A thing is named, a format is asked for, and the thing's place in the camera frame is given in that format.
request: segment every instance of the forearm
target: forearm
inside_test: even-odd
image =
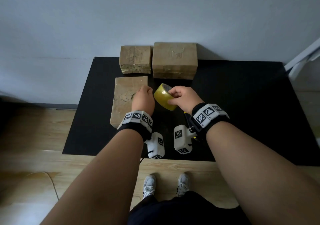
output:
[[[318,219],[312,216],[320,205],[319,185],[295,165],[227,122],[215,124],[206,137],[223,177],[252,222]]]
[[[137,181],[140,134],[118,132],[50,211],[43,224],[123,224]]]

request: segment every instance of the white sneaker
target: white sneaker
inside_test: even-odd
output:
[[[189,190],[190,190],[190,177],[187,174],[183,173],[179,176],[179,179],[178,179],[178,188],[177,188],[178,197],[183,196]]]
[[[154,195],[156,191],[156,185],[156,177],[154,175],[148,175],[144,180],[142,199],[145,199],[149,195]]]

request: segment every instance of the table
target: table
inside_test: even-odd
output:
[[[192,87],[207,103],[225,110],[232,123],[296,165],[320,166],[320,149],[281,62],[198,60],[194,80],[153,79],[152,74],[121,73],[119,58],[93,59],[63,154],[97,155],[117,130],[110,125],[115,77],[148,76],[154,91],[161,83]],[[153,132],[163,135],[165,159],[214,161],[206,143],[189,154],[174,149],[174,127],[183,111],[157,102]],[[147,158],[144,145],[141,155]]]

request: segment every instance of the large cardboard box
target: large cardboard box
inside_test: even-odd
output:
[[[120,50],[121,72],[151,74],[151,46],[123,45]]]
[[[154,78],[193,79],[197,67],[196,43],[154,43],[152,56]]]
[[[110,124],[118,128],[126,113],[131,111],[134,94],[148,85],[148,77],[116,77]]]

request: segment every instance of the clear packing tape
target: clear packing tape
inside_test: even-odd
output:
[[[154,93],[155,100],[167,110],[174,110],[176,109],[176,105],[169,105],[168,100],[174,99],[168,91],[172,89],[169,85],[160,84],[159,88]]]

